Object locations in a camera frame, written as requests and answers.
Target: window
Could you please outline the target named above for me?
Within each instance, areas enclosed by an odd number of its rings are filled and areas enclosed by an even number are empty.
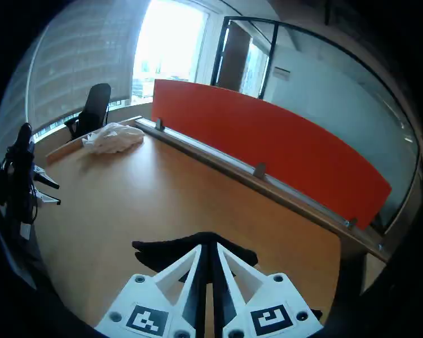
[[[152,0],[138,38],[131,104],[152,102],[155,79],[196,81],[208,14],[173,0]]]
[[[240,93],[258,97],[262,89],[263,77],[267,66],[268,56],[263,53],[260,48],[254,45],[251,39],[243,80],[241,81]]]

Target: window blind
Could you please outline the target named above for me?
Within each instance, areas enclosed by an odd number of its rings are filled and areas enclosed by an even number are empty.
[[[28,81],[27,114],[33,132],[85,105],[97,83],[110,101],[131,95],[136,45],[149,0],[78,0],[43,33]]]

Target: crumpled plastic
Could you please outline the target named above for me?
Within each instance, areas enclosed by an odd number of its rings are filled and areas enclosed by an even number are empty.
[[[112,122],[89,134],[86,139],[82,139],[82,143],[90,153],[111,154],[141,143],[143,138],[144,132],[140,129]]]

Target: office chair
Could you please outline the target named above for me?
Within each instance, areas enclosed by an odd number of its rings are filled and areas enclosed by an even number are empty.
[[[103,126],[106,116],[108,120],[108,103],[111,87],[107,83],[99,83],[91,87],[83,111],[64,124],[69,128],[71,140],[88,134]]]

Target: desk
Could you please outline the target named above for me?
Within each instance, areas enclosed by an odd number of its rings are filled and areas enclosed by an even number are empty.
[[[254,250],[261,271],[284,272],[327,317],[340,267],[340,240],[237,181],[148,135],[118,154],[80,149],[46,167],[61,205],[39,209],[41,254],[64,304],[95,326],[135,273],[154,275],[131,241],[214,231]],[[212,293],[208,292],[208,310]],[[206,334],[213,335],[213,312]]]

